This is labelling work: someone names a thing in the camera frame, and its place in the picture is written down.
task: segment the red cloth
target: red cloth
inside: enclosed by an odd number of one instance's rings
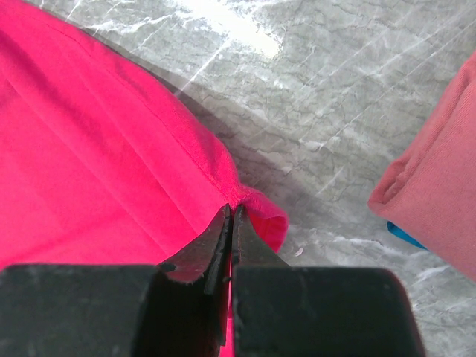
[[[476,280],[476,52],[387,169],[370,209]]]
[[[157,80],[18,0],[0,0],[0,202],[0,268],[156,264],[228,202],[274,250],[288,226]]]

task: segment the folded cloth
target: folded cloth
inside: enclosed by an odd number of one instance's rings
[[[286,214],[165,87],[19,0],[0,0],[0,118],[0,269],[156,264],[226,203],[283,243]]]
[[[416,239],[410,237],[408,234],[406,234],[400,227],[394,225],[392,222],[387,222],[387,229],[390,233],[392,233],[395,237],[398,237],[400,239],[403,239],[406,242],[409,242],[410,244],[426,249],[423,245],[421,245]]]
[[[385,171],[370,209],[476,280],[476,52]]]

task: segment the blue object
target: blue object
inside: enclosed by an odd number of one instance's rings
[[[404,241],[409,242],[410,244],[415,245],[418,248],[428,250],[423,245],[421,245],[417,240],[410,237],[408,234],[406,234],[404,231],[402,231],[402,229],[394,225],[392,222],[387,222],[387,229],[394,236],[397,236],[398,238],[403,239]]]

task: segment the pink cloth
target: pink cloth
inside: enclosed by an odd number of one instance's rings
[[[476,280],[476,52],[369,207]]]
[[[285,213],[157,80],[18,0],[0,0],[0,118],[0,268],[156,264],[226,203],[284,240]]]

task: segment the gray marble surface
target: gray marble surface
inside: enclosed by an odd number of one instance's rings
[[[476,285],[366,206],[476,48],[474,0],[35,0],[153,72],[291,218],[294,265],[381,266],[428,355],[476,356]]]

